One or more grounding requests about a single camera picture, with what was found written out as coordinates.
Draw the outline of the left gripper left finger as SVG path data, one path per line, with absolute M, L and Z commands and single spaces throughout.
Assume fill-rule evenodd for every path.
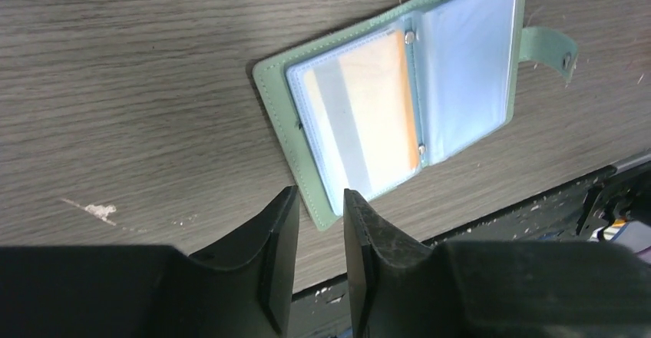
M 192 254 L 168 245 L 3 247 L 3 337 L 284 337 L 297 188 Z

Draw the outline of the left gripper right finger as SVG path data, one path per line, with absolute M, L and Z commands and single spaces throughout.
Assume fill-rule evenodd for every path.
M 616 244 L 427 247 L 344 192 L 356 337 L 648 337 L 650 268 Z

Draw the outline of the green leather card holder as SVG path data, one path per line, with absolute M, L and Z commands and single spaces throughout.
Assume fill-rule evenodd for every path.
M 517 70 L 572 78 L 577 43 L 525 0 L 409 0 L 264 59 L 253 80 L 318 230 L 508 124 Z

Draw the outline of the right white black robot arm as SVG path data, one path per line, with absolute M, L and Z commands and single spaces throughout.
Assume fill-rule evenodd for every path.
M 650 162 L 618 170 L 587 192 L 577 221 L 577 236 L 597 228 L 605 240 L 605 229 L 618 220 L 636 220 L 650 225 Z

